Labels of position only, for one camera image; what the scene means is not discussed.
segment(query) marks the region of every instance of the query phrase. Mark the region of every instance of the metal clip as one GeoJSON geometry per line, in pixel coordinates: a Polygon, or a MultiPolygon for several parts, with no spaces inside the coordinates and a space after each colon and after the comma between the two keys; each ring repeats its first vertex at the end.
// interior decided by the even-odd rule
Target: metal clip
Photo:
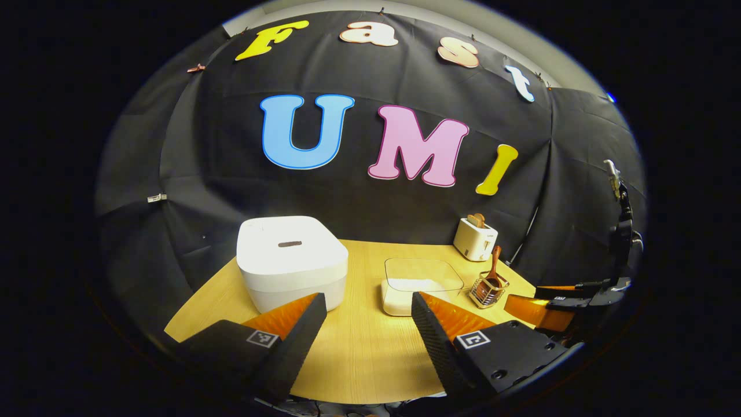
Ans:
{"type": "Polygon", "coordinates": [[[147,197],[147,203],[155,203],[160,200],[167,200],[167,194],[159,193],[157,195],[153,195],[152,197],[147,197]]]}
{"type": "Polygon", "coordinates": [[[188,70],[187,72],[188,72],[188,73],[196,73],[196,72],[198,72],[198,71],[203,71],[203,70],[205,70],[205,69],[206,69],[206,67],[205,67],[204,65],[201,65],[201,64],[199,63],[197,67],[195,67],[195,68],[191,68],[191,69],[190,69],[190,70],[188,70]]]}
{"type": "Polygon", "coordinates": [[[602,161],[607,165],[608,173],[610,177],[610,186],[612,186],[612,192],[615,193],[615,200],[620,200],[620,171],[615,169],[615,164],[610,160],[602,161]]]}

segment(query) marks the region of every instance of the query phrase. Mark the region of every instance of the wooden spoon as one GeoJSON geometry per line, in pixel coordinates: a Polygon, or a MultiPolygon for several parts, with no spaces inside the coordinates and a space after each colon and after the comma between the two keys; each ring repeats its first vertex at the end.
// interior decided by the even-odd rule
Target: wooden spoon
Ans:
{"type": "Polygon", "coordinates": [[[502,247],[499,245],[496,245],[494,250],[491,251],[491,270],[489,271],[489,275],[486,276],[487,280],[493,278],[499,282],[499,279],[496,277],[496,262],[499,260],[500,253],[502,253],[502,247]]]}

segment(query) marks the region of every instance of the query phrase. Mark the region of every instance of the letter u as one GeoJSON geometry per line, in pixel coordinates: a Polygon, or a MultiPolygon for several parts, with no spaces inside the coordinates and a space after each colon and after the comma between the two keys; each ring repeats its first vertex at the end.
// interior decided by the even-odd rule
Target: letter u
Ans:
{"type": "Polygon", "coordinates": [[[262,150],[274,164],[288,169],[314,169],[327,165],[339,151],[345,111],[355,105],[355,99],[339,94],[316,98],[322,108],[322,130],[319,144],[312,149],[298,149],[291,141],[293,115],[304,104],[301,96],[286,94],[271,96],[260,102],[265,112],[262,126],[262,150]]]}

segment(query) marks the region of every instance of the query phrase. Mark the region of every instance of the letter f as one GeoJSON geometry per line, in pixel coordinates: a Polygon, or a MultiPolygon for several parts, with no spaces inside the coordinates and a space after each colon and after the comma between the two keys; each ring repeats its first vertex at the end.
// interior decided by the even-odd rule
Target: letter f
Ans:
{"type": "Polygon", "coordinates": [[[250,44],[247,50],[237,55],[234,60],[240,61],[245,58],[250,58],[251,56],[262,55],[263,53],[270,52],[270,50],[273,49],[273,47],[268,46],[270,41],[277,44],[283,42],[293,33],[293,29],[303,29],[308,25],[308,20],[301,20],[300,22],[281,24],[280,26],[260,30],[257,33],[257,38],[250,44]]]}

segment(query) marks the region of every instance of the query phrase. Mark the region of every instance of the rice cooker handle slot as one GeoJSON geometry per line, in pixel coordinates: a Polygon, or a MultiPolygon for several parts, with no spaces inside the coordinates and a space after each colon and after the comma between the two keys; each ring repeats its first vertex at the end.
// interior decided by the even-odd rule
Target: rice cooker handle slot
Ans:
{"type": "Polygon", "coordinates": [[[295,240],[293,242],[281,242],[278,243],[279,248],[287,248],[289,246],[298,246],[301,244],[301,240],[295,240]]]}

